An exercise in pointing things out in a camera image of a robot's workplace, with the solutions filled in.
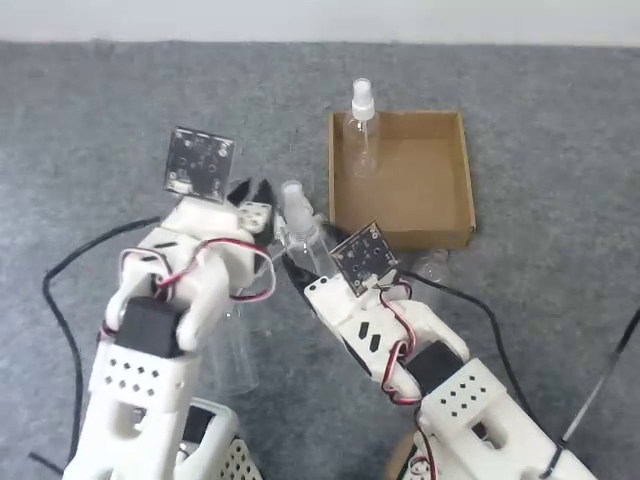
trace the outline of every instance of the circuit board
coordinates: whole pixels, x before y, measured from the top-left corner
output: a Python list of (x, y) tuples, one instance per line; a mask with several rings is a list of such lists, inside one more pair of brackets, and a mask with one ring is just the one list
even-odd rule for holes
[(165, 170), (165, 190), (223, 203), (233, 147), (234, 141), (230, 138), (190, 128), (174, 128)]
[(369, 289), (373, 275), (380, 279), (398, 263), (375, 222), (334, 248), (331, 258), (356, 297)]

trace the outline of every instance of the cable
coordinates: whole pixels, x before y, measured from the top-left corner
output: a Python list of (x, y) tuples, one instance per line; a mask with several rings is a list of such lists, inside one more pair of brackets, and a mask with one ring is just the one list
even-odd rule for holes
[(427, 434), (422, 430), (422, 426), (420, 426), (420, 420), (418, 417), (420, 416), (420, 407), (416, 408), (413, 412), (413, 423), (415, 424), (418, 432), (422, 436), (422, 441), (424, 442), (424, 447), (427, 450), (426, 460), (429, 464), (429, 478), (430, 480), (438, 480), (438, 467), (436, 465), (436, 461), (433, 458), (433, 450), (431, 449), (431, 444), (429, 443), (429, 438)]
[(241, 296), (231, 295), (230, 297), (232, 300), (240, 303), (260, 302), (262, 300), (266, 300), (271, 295), (273, 295), (273, 293), (276, 290), (276, 272), (273, 266), (273, 260), (271, 259), (271, 255), (269, 255), (269, 252), (252, 243), (243, 242), (242, 240), (238, 240), (235, 238), (226, 238), (226, 237), (212, 238), (212, 239), (204, 240), (200, 242), (194, 249), (191, 259), (187, 263), (187, 266), (181, 271), (174, 273), (170, 277), (166, 278), (164, 281), (158, 283), (158, 288), (164, 289), (180, 281), (185, 275), (187, 275), (191, 270), (195, 268), (195, 266), (197, 265), (198, 254), (205, 248), (208, 248), (209, 246), (214, 244), (234, 245), (236, 247), (251, 250), (256, 255), (259, 255), (262, 258), (264, 258), (269, 265), (269, 271), (271, 274), (271, 284), (269, 288), (267, 288), (266, 290), (263, 290), (260, 293), (252, 294), (252, 295), (241, 295)]
[[(141, 247), (125, 248), (122, 252), (120, 252), (120, 259), (118, 261), (118, 265), (120, 266), (118, 269), (120, 284), (122, 284), (122, 272), (124, 271), (124, 262), (127, 259), (127, 257), (132, 254), (143, 256), (143, 261), (153, 260), (155, 258), (162, 264), (162, 267), (164, 268), (164, 277), (154, 275), (154, 277), (156, 277), (155, 278), (156, 283), (164, 281), (166, 278), (169, 278), (173, 274), (171, 265), (169, 265), (169, 262), (167, 261), (167, 257), (162, 253), (156, 250), (152, 250), (150, 248), (141, 248)], [(173, 290), (174, 290), (173, 287), (169, 287), (167, 289), (167, 296), (165, 299), (167, 302), (173, 298)], [(160, 290), (156, 292), (156, 297), (160, 294), (160, 292), (161, 292)]]
[(49, 470), (51, 470), (53, 473), (55, 473), (57, 476), (62, 477), (64, 475), (64, 470), (62, 468), (60, 468), (59, 466), (57, 466), (55, 463), (47, 460), (46, 458), (44, 458), (41, 455), (38, 455), (35, 452), (29, 452), (28, 457), (33, 460), (34, 462), (38, 462), (40, 465), (42, 465), (45, 468), (48, 468)]
[(591, 393), (587, 397), (587, 400), (584, 402), (584, 404), (578, 411), (578, 414), (575, 416), (575, 418), (569, 425), (569, 428), (567, 428), (567, 431), (564, 433), (564, 435), (562, 435), (562, 437), (560, 437), (560, 440), (556, 442), (556, 451), (553, 454), (553, 457), (551, 458), (551, 461), (549, 462), (547, 469), (544, 471), (542, 475), (540, 475), (540, 478), (549, 478), (553, 473), (553, 471), (555, 470), (556, 466), (558, 465), (558, 462), (560, 461), (560, 457), (562, 456), (562, 452), (564, 452), (564, 450), (567, 448), (569, 439), (575, 433), (576, 429), (578, 428), (578, 425), (580, 425), (580, 422), (582, 422), (582, 419), (586, 415), (587, 410), (589, 410), (589, 408), (593, 404), (594, 400), (598, 396), (598, 393), (600, 393), (600, 390), (602, 390), (602, 387), (605, 385), (609, 377), (611, 377), (613, 370), (616, 368), (616, 365), (620, 361), (622, 352), (624, 351), (625, 348), (627, 348), (627, 344), (629, 343), (629, 340), (631, 339), (633, 332), (635, 332), (636, 328), (638, 327), (638, 323), (640, 323), (640, 308), (638, 308), (638, 310), (636, 310), (636, 313), (633, 315), (633, 317), (631, 317), (631, 320), (629, 321), (627, 328), (625, 328), (624, 333), (622, 334), (622, 338), (620, 338), (620, 341), (618, 342), (618, 345), (616, 346), (615, 350), (611, 352), (611, 354), (609, 355), (607, 366), (605, 367), (604, 372), (598, 379), (595, 387), (593, 387), (593, 390), (591, 390)]
[(402, 316), (391, 306), (391, 304), (384, 299), (384, 292), (385, 290), (381, 288), (380, 295), (378, 297), (380, 300), (380, 304), (387, 310), (390, 310), (391, 313), (393, 313), (394, 318), (398, 321), (398, 323), (400, 323), (400, 325), (402, 325), (402, 328), (404, 328), (407, 332), (407, 337), (409, 338), (409, 346), (407, 347), (407, 351), (405, 352), (404, 356), (409, 356), (413, 353), (418, 343), (416, 332), (413, 330), (411, 325), (409, 325), (409, 322), (402, 318)]
[[(49, 305), (49, 308), (53, 312), (53, 315), (58, 322), (58, 326), (60, 330), (64, 334), (65, 339), (67, 340), (67, 344), (69, 345), (69, 350), (71, 351), (71, 357), (73, 360), (73, 369), (75, 372), (75, 395), (74, 395), (74, 403), (73, 403), (73, 422), (71, 427), (71, 441), (69, 445), (69, 454), (67, 456), (67, 464), (73, 459), (76, 454), (76, 450), (78, 449), (78, 441), (80, 438), (80, 421), (82, 418), (82, 399), (84, 395), (84, 378), (82, 375), (82, 359), (80, 357), (80, 350), (78, 348), (78, 344), (71, 332), (71, 328), (69, 327), (69, 323), (64, 318), (64, 315), (58, 308), (55, 300), (51, 295), (51, 281), (57, 277), (60, 273), (62, 273), (71, 263), (73, 263), (78, 257), (88, 252), (92, 248), (100, 245), (107, 240), (120, 235), (122, 233), (131, 232), (133, 230), (137, 230), (139, 228), (146, 227), (148, 225), (158, 223), (161, 220), (161, 217), (151, 217), (145, 218), (143, 220), (137, 220), (135, 222), (127, 223), (120, 227), (116, 227), (108, 232), (103, 233), (102, 235), (96, 237), (95, 239), (81, 245), (76, 250), (67, 255), (64, 260), (58, 263), (55, 267), (49, 270), (44, 278), (42, 279), (42, 295), (44, 296), (45, 301)], [(60, 467), (56, 467), (53, 463), (45, 460), (43, 457), (38, 455), (37, 453), (30, 453), (29, 458), (35, 460), (42, 465), (45, 465), (51, 468), (53, 471), (56, 469), (62, 471)]]
[(498, 353), (500, 354), (500, 358), (504, 365), (504, 369), (507, 372), (507, 376), (509, 377), (509, 381), (511, 382), (511, 385), (513, 385), (513, 389), (515, 390), (516, 396), (520, 401), (520, 405), (522, 405), (522, 408), (527, 413), (527, 415), (529, 415), (529, 417), (531, 417), (531, 419), (538, 426), (540, 426), (540, 422), (538, 421), (536, 415), (533, 413), (533, 410), (529, 405), (527, 397), (525, 396), (524, 392), (522, 391), (522, 388), (520, 387), (520, 382), (518, 382), (518, 378), (516, 377), (516, 374), (513, 371), (513, 367), (511, 366), (511, 362), (509, 361), (507, 351), (504, 347), (504, 342), (502, 341), (502, 332), (500, 331), (500, 325), (498, 325), (498, 320), (496, 318), (496, 314), (493, 313), (493, 310), (491, 310), (486, 303), (484, 303), (482, 300), (477, 299), (476, 297), (473, 297), (467, 293), (461, 292), (460, 290), (456, 290), (455, 288), (443, 285), (442, 283), (433, 282), (427, 278), (424, 278), (421, 275), (418, 275), (417, 273), (413, 273), (407, 270), (401, 270), (398, 273), (404, 277), (413, 278), (414, 280), (417, 280), (420, 283), (424, 283), (429, 287), (433, 287), (445, 293), (448, 293), (449, 295), (453, 295), (454, 297), (458, 297), (468, 302), (471, 302), (487, 314), (487, 316), (489, 317), (489, 322), (491, 323), (491, 329), (493, 330), (493, 336), (496, 341), (496, 347), (498, 348)]

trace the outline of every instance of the spray bottle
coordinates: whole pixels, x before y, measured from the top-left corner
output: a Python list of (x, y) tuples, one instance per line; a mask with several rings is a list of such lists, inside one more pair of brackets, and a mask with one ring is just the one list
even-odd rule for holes
[(304, 196), (300, 182), (282, 184), (283, 213), (287, 223), (285, 248), (293, 262), (318, 276), (333, 277), (337, 268), (325, 240), (324, 231), (313, 207)]
[(378, 169), (379, 118), (373, 101), (371, 82), (353, 82), (351, 111), (342, 128), (343, 163), (346, 172), (357, 178), (375, 175)]

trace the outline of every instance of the white spray cap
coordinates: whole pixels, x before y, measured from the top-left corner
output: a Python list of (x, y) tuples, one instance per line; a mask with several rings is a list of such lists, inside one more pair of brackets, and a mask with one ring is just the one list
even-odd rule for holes
[(302, 184), (297, 180), (284, 182), (280, 187), (282, 192), (284, 218), (289, 232), (294, 235), (304, 235), (312, 230), (316, 221), (313, 218), (313, 207), (304, 196)]
[(371, 82), (366, 78), (359, 78), (353, 82), (353, 100), (351, 100), (351, 112), (356, 120), (365, 122), (371, 120), (376, 114)]

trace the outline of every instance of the white wire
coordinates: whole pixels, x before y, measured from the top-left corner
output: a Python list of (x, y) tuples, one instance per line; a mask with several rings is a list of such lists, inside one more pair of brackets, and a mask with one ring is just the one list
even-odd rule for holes
[[(169, 278), (172, 275), (171, 266), (169, 265), (169, 262), (167, 261), (166, 257), (163, 254), (161, 254), (156, 250), (151, 250), (150, 248), (131, 247), (131, 248), (125, 248), (120, 252), (120, 258), (118, 262), (118, 265), (119, 265), (118, 277), (119, 277), (120, 283), (122, 283), (124, 261), (126, 260), (127, 256), (130, 254), (151, 256), (156, 258), (162, 264), (162, 266), (164, 267), (164, 277), (160, 276), (160, 278), (157, 278), (156, 281), (158, 283), (166, 278)], [(173, 286), (171, 286), (169, 288), (169, 291), (167, 292), (167, 300), (171, 300), (171, 298), (173, 298), (173, 292), (174, 292), (174, 289), (173, 289)]]
[[(235, 245), (237, 247), (246, 248), (247, 250), (251, 250), (256, 255), (259, 255), (260, 257), (264, 258), (265, 261), (267, 262), (268, 267), (269, 267), (269, 274), (271, 276), (271, 283), (269, 285), (269, 289), (264, 294), (259, 295), (259, 296), (254, 297), (254, 298), (234, 299), (234, 301), (237, 302), (237, 303), (256, 303), (256, 302), (262, 302), (263, 300), (266, 300), (271, 295), (273, 295), (275, 293), (275, 291), (276, 291), (277, 283), (276, 283), (276, 269), (275, 269), (275, 266), (273, 264), (273, 259), (271, 258), (271, 256), (269, 254), (263, 252), (262, 250), (258, 249), (257, 247), (249, 247), (249, 246), (245, 246), (245, 245), (239, 245), (237, 243), (228, 243), (227, 245)], [(260, 270), (258, 270), (258, 274), (255, 276), (256, 280), (262, 276), (263, 268), (264, 268), (264, 266), (261, 266)]]

